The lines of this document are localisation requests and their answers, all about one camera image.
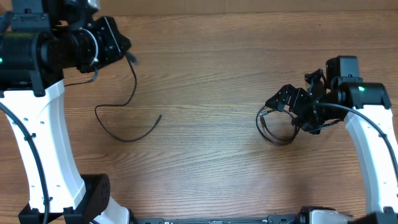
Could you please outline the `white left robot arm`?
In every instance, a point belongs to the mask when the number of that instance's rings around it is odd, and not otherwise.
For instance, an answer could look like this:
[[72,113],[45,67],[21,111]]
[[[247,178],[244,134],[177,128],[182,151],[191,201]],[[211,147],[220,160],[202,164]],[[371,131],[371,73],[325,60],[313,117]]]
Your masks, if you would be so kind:
[[106,174],[80,174],[65,121],[63,71],[94,73],[131,43],[99,1],[13,1],[1,16],[1,110],[29,184],[21,223],[122,223],[132,212],[110,195]]

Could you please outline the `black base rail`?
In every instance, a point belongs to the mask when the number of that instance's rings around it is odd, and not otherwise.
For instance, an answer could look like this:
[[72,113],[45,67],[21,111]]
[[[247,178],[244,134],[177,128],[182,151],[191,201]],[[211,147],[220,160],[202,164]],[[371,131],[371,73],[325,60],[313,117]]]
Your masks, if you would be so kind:
[[268,215],[257,218],[133,218],[133,224],[300,224],[299,215]]

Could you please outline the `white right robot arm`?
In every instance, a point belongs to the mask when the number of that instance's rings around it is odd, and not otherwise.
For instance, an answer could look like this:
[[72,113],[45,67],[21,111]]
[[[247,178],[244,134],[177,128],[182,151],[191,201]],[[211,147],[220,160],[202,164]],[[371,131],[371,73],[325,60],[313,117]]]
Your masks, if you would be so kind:
[[264,116],[279,111],[292,118],[296,131],[319,134],[344,122],[354,142],[366,193],[366,215],[353,218],[326,207],[302,207],[287,223],[397,223],[397,140],[392,103],[382,83],[359,75],[355,56],[339,55],[326,69],[305,74],[306,88],[284,85],[256,116],[261,134]]

